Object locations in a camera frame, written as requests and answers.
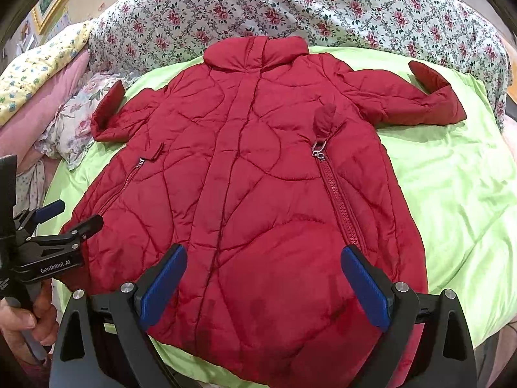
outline zipper pull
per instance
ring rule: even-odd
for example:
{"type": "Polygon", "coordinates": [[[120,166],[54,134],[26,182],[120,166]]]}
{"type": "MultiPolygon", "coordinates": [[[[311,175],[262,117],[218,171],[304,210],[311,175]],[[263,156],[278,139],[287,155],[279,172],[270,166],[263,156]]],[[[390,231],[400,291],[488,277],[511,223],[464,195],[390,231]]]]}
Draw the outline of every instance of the zipper pull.
{"type": "Polygon", "coordinates": [[[327,145],[327,141],[316,141],[314,145],[312,146],[312,156],[320,159],[325,160],[325,153],[323,153],[323,149],[327,145]]]}

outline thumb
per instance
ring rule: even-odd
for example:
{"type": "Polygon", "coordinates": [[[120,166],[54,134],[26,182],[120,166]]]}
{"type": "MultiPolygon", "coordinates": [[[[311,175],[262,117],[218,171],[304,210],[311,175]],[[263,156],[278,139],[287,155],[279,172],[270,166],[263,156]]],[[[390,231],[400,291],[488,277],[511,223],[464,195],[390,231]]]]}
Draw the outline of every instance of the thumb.
{"type": "Polygon", "coordinates": [[[11,308],[7,301],[0,302],[0,328],[7,331],[22,331],[33,329],[36,326],[36,318],[25,309],[11,308]]]}

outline zippered pocket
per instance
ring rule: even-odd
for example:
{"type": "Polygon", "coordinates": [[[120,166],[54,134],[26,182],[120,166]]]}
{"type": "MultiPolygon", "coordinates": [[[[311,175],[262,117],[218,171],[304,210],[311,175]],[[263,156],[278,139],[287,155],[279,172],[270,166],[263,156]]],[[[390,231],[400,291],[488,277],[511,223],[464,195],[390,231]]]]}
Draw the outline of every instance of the zippered pocket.
{"type": "Polygon", "coordinates": [[[115,202],[115,200],[127,188],[127,186],[130,184],[130,182],[133,180],[135,175],[138,173],[138,171],[140,170],[140,168],[143,166],[143,164],[146,161],[155,161],[158,158],[158,156],[160,155],[160,152],[161,152],[163,147],[164,147],[164,144],[160,143],[157,149],[148,150],[139,159],[138,164],[136,164],[136,166],[133,169],[131,169],[131,171],[129,172],[126,180],[124,181],[124,184],[122,185],[122,187],[117,192],[115,192],[115,194],[113,194],[111,197],[109,197],[106,200],[106,202],[102,205],[102,207],[100,208],[99,212],[97,213],[99,216],[102,216],[108,210],[108,208],[111,207],[111,205],[115,202]]]}
{"type": "Polygon", "coordinates": [[[332,164],[325,152],[326,145],[327,140],[316,141],[312,146],[312,156],[317,159],[321,176],[325,182],[325,187],[330,195],[332,205],[338,218],[338,224],[340,226],[343,239],[347,245],[353,244],[360,249],[363,247],[362,242],[364,239],[360,237],[359,231],[354,225],[356,220],[352,216],[353,213],[351,207],[339,189],[332,164]]]}

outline yellow patterned pillow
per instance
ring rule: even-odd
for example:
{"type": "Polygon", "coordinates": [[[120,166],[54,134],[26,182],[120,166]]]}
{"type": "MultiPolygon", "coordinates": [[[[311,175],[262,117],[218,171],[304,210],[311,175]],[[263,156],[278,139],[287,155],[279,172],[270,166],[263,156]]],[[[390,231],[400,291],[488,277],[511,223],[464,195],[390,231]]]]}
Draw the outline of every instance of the yellow patterned pillow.
{"type": "Polygon", "coordinates": [[[70,25],[45,45],[15,58],[0,76],[0,127],[88,41],[91,22],[70,25]]]}

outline red jacket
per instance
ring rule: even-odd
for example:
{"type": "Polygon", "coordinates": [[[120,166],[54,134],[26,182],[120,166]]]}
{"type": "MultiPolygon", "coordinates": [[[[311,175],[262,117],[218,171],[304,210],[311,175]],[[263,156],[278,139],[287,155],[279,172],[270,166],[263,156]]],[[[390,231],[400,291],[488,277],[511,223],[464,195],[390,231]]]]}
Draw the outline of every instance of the red jacket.
{"type": "Polygon", "coordinates": [[[99,104],[95,139],[128,144],[65,226],[104,217],[85,272],[64,282],[112,291],[181,243],[187,272],[150,335],[271,387],[343,388],[379,330],[341,272],[342,248],[427,291],[422,240],[374,126],[452,124],[463,107],[422,63],[409,65],[430,95],[310,55],[298,37],[230,38],[204,61],[119,113],[122,86],[99,104]]]}

